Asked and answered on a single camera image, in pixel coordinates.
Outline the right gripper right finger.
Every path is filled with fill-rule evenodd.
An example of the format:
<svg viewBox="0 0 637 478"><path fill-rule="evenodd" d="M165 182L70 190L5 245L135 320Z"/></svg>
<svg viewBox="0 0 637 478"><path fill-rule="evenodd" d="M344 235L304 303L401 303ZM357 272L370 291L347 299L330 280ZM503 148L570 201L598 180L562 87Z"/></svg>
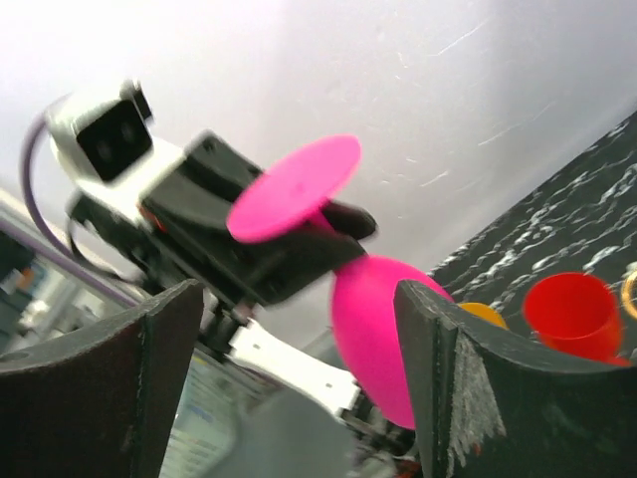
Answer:
<svg viewBox="0 0 637 478"><path fill-rule="evenodd" d="M632 477L636 370L492 326L426 286L394 308L427 477Z"/></svg>

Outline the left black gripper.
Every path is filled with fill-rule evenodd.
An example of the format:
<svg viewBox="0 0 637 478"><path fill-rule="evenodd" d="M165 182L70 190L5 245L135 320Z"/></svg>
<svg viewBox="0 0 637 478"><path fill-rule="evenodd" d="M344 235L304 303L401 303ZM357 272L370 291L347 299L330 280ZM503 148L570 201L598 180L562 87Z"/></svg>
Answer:
<svg viewBox="0 0 637 478"><path fill-rule="evenodd" d="M224 304L272 306L323 275L362 256L357 240L376 233L363 208L329 201L329 231L305 225L258 244L236 241L226 227L234 199L261 169L211 131L185 149L185 158L141 202L152 223L145 271L153 287L194 278Z"/></svg>

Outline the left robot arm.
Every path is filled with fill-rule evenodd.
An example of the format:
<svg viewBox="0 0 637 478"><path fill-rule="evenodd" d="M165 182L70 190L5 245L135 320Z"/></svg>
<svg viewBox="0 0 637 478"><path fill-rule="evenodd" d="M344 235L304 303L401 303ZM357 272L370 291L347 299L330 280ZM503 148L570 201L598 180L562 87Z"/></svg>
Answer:
<svg viewBox="0 0 637 478"><path fill-rule="evenodd" d="M400 457L414 442L350 372L274 338L241 309L277 305L323 275L339 284L366 259L376 224L365 210L333 200L360 158L355 137L315 141L271 172L205 133L139 200L150 225L155 280L184 275L218 299L206 337L215 355L308 397L359 437L365 449Z"/></svg>

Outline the red wine glass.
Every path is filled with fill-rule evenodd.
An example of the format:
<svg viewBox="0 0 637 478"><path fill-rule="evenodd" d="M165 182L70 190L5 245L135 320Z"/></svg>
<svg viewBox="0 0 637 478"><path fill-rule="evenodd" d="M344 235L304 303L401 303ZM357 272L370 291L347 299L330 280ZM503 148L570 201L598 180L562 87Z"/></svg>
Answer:
<svg viewBox="0 0 637 478"><path fill-rule="evenodd" d="M565 354L617 365L623 322L618 300L602 280L579 272L548 276L525 296L523 315L540 341Z"/></svg>

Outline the magenta wine glass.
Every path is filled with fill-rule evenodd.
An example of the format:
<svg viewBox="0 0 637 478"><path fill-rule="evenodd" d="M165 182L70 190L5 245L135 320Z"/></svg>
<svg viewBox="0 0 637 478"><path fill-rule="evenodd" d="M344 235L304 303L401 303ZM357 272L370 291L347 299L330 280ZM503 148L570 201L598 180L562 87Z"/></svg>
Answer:
<svg viewBox="0 0 637 478"><path fill-rule="evenodd" d="M348 182L360 158L360 143L351 134L324 137L289 154L240 194L226 221L230 234L242 243L258 243L307 223L332 231L322 210ZM344 363L371 401L391 422L412 429L414 413L393 305L402 280L445 293L408 264L364 254L336 270L330 318Z"/></svg>

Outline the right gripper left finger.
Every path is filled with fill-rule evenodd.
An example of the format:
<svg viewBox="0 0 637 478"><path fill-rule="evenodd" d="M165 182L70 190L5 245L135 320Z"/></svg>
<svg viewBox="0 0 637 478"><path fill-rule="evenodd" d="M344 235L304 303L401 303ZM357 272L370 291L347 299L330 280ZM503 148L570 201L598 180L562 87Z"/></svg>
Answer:
<svg viewBox="0 0 637 478"><path fill-rule="evenodd" d="M2 476L158 476L202 313L188 280L2 356Z"/></svg>

